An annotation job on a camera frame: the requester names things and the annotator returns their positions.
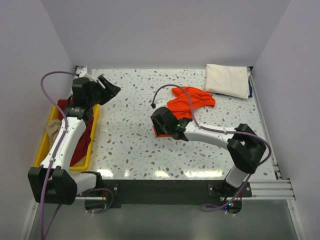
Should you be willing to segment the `orange t-shirt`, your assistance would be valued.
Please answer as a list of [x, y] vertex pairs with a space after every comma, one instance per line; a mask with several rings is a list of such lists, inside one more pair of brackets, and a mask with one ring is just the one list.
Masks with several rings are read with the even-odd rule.
[[206, 91], [184, 86], [181, 88], [174, 87], [171, 91], [175, 99], [167, 102], [167, 108], [180, 121], [181, 119], [193, 119], [192, 110], [201, 107], [214, 107], [216, 105], [215, 99]]

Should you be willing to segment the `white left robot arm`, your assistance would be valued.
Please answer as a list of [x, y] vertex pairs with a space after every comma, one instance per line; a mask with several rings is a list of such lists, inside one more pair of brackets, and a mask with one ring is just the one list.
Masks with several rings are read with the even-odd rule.
[[94, 115], [94, 107], [113, 99], [121, 88], [102, 75], [78, 75], [72, 82], [72, 102], [61, 112], [63, 120], [49, 153], [38, 167], [31, 167], [28, 180], [39, 204], [71, 205], [76, 196], [88, 192], [99, 196], [104, 190], [102, 177], [93, 171], [70, 175], [70, 164], [77, 144]]

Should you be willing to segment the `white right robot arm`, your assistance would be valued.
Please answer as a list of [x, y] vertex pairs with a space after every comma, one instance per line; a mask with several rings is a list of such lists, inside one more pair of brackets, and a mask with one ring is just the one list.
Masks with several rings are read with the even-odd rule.
[[247, 124], [238, 127], [197, 125], [191, 118], [177, 119], [167, 107], [160, 107], [151, 115], [157, 135], [167, 134], [175, 140], [202, 142], [227, 150], [233, 161], [223, 183], [223, 192], [230, 197], [240, 190], [245, 179], [255, 173], [267, 149], [263, 139], [258, 137]]

